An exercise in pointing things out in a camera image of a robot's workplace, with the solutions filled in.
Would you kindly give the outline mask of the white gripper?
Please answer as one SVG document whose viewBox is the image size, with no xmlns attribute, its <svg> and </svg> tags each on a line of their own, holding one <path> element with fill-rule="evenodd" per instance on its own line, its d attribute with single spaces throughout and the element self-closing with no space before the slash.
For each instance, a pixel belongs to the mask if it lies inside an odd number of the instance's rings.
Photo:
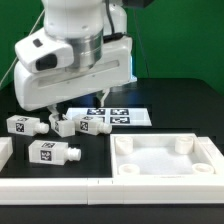
<svg viewBox="0 0 224 224">
<path fill-rule="evenodd" d="M 131 81 L 132 39 L 104 43 L 102 35 L 80 39 L 54 38 L 40 29 L 15 45 L 15 94 L 19 105 L 32 111 L 48 107 L 59 120 L 54 104 L 96 94 L 105 104 L 109 88 Z"/>
</svg>

